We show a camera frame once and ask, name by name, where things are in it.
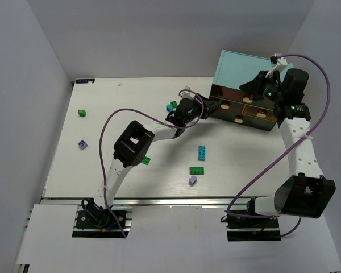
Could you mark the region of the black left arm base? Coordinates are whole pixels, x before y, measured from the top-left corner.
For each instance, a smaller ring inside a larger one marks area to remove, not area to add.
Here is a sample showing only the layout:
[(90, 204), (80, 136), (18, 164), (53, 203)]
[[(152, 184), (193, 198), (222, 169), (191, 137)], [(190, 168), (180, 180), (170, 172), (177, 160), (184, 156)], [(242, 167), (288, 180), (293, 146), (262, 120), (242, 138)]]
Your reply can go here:
[(98, 206), (93, 198), (83, 199), (77, 210), (73, 238), (125, 239), (130, 232), (131, 217), (126, 210), (113, 210)]

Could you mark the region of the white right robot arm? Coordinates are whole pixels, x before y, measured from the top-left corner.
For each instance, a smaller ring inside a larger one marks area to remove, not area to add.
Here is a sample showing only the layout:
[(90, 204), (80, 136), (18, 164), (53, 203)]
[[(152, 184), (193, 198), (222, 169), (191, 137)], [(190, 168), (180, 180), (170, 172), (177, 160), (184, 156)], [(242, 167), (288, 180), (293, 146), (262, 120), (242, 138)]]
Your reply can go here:
[(278, 71), (260, 71), (239, 87), (255, 100), (270, 100), (285, 145), (289, 176), (273, 195), (255, 198), (253, 214), (319, 218), (335, 193), (333, 180), (325, 178), (312, 144), (308, 106), (302, 102), (309, 75), (291, 68), (280, 78)]

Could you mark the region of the small cyan lego brick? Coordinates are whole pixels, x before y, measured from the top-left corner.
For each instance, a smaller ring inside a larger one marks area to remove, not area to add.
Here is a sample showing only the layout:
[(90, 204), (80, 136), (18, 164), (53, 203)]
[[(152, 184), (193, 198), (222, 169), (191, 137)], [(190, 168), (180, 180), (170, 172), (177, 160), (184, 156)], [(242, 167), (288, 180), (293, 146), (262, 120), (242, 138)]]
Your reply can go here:
[(167, 106), (166, 106), (166, 110), (167, 110), (168, 112), (172, 112), (172, 111), (173, 111), (173, 106), (172, 106), (172, 105), (167, 105)]

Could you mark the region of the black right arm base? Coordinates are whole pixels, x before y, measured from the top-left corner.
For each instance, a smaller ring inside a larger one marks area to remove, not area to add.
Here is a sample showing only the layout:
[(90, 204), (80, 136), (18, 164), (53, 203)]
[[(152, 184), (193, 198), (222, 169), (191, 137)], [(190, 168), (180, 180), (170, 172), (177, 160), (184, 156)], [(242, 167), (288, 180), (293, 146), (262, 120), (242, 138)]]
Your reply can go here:
[(221, 223), (226, 224), (229, 242), (280, 241), (281, 234), (278, 220), (231, 217), (225, 214)]

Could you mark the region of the long cyan lego brick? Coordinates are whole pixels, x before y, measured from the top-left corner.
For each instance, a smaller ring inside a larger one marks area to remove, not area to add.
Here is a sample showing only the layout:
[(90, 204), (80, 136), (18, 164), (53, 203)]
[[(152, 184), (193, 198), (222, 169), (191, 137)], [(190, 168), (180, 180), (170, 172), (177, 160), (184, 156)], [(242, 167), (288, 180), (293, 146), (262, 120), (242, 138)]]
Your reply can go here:
[(198, 161), (205, 161), (206, 157), (206, 147), (205, 146), (198, 146)]

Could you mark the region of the green long lego brick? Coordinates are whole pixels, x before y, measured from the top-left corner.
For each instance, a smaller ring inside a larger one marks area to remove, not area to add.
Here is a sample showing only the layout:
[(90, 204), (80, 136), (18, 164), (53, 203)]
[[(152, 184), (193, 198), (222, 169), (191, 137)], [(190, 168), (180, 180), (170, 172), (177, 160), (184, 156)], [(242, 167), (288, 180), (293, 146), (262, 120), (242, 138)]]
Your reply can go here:
[(191, 175), (204, 175), (205, 169), (203, 167), (189, 167), (189, 173)]

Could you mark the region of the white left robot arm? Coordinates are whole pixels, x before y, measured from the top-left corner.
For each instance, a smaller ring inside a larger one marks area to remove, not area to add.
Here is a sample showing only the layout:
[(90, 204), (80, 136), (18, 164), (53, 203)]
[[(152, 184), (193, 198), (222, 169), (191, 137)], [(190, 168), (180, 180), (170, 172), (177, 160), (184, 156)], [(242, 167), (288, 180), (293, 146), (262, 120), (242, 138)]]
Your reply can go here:
[[(191, 90), (183, 89), (178, 95), (181, 98), (178, 106), (168, 113), (164, 121), (130, 108), (118, 109), (110, 114), (99, 137), (98, 150), (103, 182), (92, 198), (82, 201), (83, 205), (111, 211), (114, 197), (123, 180), (135, 166), (141, 163), (153, 142), (178, 138), (187, 128), (195, 126), (199, 120), (207, 119), (221, 105), (221, 102), (210, 100)], [(103, 137), (110, 120), (122, 111), (140, 114), (153, 123), (143, 125), (136, 120), (131, 121), (114, 143), (111, 165), (106, 170), (102, 154)]]

